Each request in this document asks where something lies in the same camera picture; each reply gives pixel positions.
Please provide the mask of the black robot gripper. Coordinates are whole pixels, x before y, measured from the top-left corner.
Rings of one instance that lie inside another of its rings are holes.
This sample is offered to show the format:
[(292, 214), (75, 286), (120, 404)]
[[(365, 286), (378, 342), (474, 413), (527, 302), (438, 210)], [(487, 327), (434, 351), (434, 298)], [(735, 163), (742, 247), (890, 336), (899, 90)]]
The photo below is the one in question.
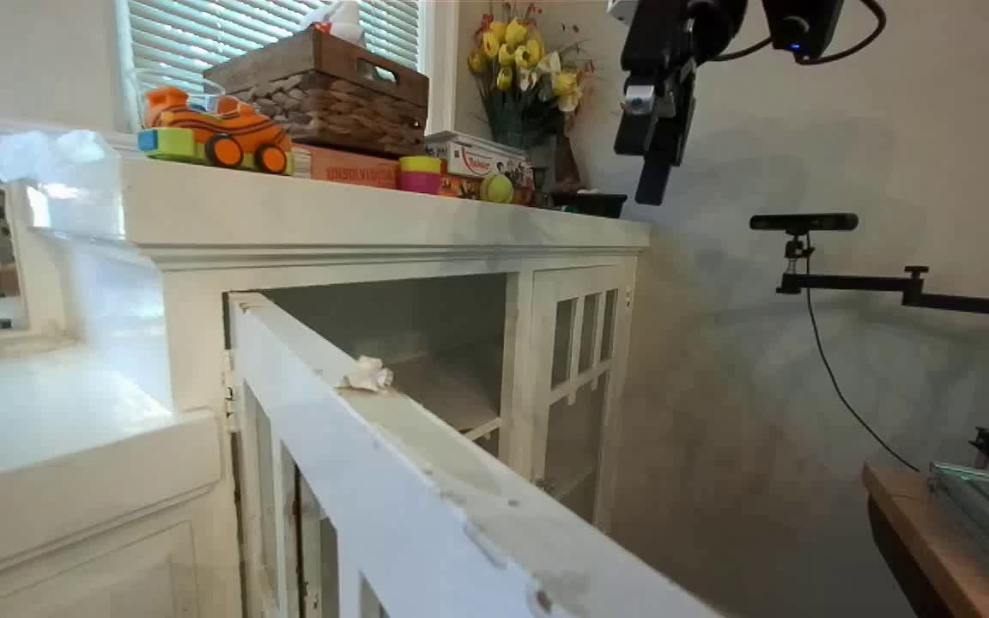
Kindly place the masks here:
[(695, 68), (715, 62), (746, 20), (747, 0), (618, 0), (627, 23), (622, 46), (618, 155), (637, 155), (636, 200), (658, 205), (670, 173), (684, 160)]

